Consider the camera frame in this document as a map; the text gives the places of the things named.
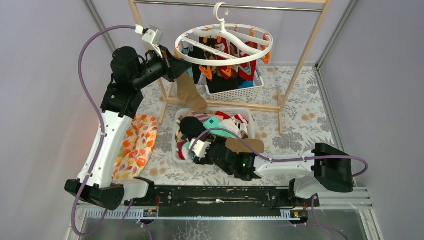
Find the rim orange clip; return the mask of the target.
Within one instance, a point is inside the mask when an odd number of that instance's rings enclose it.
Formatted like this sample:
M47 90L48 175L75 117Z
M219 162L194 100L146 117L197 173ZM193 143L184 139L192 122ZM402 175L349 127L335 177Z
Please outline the rim orange clip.
M213 71L212 71L211 66L208 65L208 66L204 67L203 65L200 65L199 70L208 80L213 79Z

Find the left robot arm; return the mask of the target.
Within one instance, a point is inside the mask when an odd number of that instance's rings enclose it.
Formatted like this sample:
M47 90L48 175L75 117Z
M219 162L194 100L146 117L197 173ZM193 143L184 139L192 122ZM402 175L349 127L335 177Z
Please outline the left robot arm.
M141 90L161 78L174 82L192 64L162 45L159 53L149 50L145 56L124 46L113 52L110 67L111 81L100 105L101 122L94 143L81 172L68 179L64 189L76 200L114 211L131 199L153 199L151 180L113 179L119 148L144 99Z

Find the rim teal clip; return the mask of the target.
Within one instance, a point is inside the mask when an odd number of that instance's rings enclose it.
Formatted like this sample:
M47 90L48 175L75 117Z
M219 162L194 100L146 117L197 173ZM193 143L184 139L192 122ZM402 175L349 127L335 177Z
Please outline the rim teal clip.
M181 46L181 52L188 56L189 53L194 51L194 46L190 43L185 43L183 41L180 42L180 46ZM185 72L189 77L193 77L194 73L193 73L193 68L189 68L186 72Z

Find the tan ribbed sock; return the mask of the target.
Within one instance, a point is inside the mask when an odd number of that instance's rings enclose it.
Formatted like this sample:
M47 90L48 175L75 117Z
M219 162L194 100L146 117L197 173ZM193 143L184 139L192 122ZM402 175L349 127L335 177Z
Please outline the tan ribbed sock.
M183 101L192 111L203 114L208 111L206 100L199 94L193 77L186 73L177 80L177 98Z

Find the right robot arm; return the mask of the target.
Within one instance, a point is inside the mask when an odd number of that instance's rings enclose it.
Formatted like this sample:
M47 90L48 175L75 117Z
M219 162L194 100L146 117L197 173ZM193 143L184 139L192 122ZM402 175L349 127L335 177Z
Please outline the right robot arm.
M227 175L250 182L279 175L294 175L290 197L310 199L322 192L351 193L353 174L350 156L326 143L304 153L260 157L254 152L236 153L224 143L192 140L189 155L199 165L218 166Z

